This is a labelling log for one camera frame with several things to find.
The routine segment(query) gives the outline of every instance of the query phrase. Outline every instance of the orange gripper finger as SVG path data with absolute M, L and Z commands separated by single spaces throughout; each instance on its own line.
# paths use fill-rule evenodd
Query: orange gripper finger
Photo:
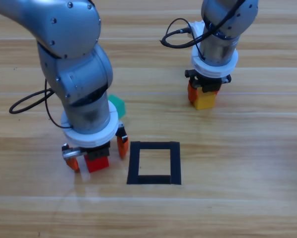
M 80 172 L 79 165 L 76 158 L 66 160 L 67 165 L 76 173 Z
M 188 100 L 191 103 L 194 103 L 197 100 L 198 97 L 198 91 L 197 89 L 193 88 L 190 82 L 188 82 Z
M 119 155 L 121 159 L 124 159 L 124 157 L 126 156 L 129 150 L 129 138 L 124 143 L 121 137 L 117 137 L 117 140 L 118 140 Z

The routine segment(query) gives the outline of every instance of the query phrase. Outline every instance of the white flange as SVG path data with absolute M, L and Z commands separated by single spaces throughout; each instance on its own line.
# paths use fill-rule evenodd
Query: white flange
M 119 117 L 118 112 L 113 103 L 109 101 L 110 110 L 110 121 L 108 125 L 102 130 L 95 134 L 80 134 L 74 129 L 63 129 L 63 132 L 69 142 L 82 147 L 82 148 L 94 148 L 109 142 L 118 131 Z M 61 125 L 70 126 L 67 115 L 63 112 L 61 116 Z
M 195 22 L 195 23 L 189 23 L 193 29 L 193 34 L 195 38 L 198 36 L 201 36 L 204 32 L 205 23 L 203 21 L 201 22 Z M 236 67 L 238 62 L 238 52 L 237 50 L 234 50 L 232 54 L 232 58 L 230 62 L 224 66 L 210 66 L 206 63 L 204 63 L 200 58 L 198 54 L 198 50 L 196 45 L 193 47 L 192 50 L 192 56 L 191 56 L 191 63 L 193 65 L 193 68 L 199 72 L 201 75 L 209 77 L 209 78 L 222 78 L 226 77 L 227 75 L 231 74 Z

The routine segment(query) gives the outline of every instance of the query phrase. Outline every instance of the white ring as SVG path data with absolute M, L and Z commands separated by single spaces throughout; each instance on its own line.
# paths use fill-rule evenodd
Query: white ring
M 110 121 L 108 125 L 95 134 L 80 134 L 72 128 L 63 129 L 63 132 L 69 142 L 82 147 L 94 148 L 109 142 L 116 134 L 119 127 L 118 112 L 113 103 L 109 101 Z M 70 126 L 67 115 L 63 112 L 61 116 L 61 125 Z

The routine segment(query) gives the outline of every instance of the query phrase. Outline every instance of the green block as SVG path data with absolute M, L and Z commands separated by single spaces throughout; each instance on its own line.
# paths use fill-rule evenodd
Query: green block
M 113 103 L 113 105 L 116 107 L 118 111 L 118 117 L 119 119 L 125 115 L 125 103 L 122 99 L 118 98 L 117 96 L 110 95 L 108 97 L 108 100 Z

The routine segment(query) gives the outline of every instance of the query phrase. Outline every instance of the silver robot link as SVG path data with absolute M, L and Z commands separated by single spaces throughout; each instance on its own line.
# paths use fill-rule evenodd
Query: silver robot link
M 202 18 L 205 22 L 204 33 L 218 25 L 238 0 L 204 0 Z M 240 35 L 253 23 L 258 14 L 259 0 L 246 0 L 215 34 L 200 44 L 204 62 L 211 66 L 226 65 L 238 44 Z

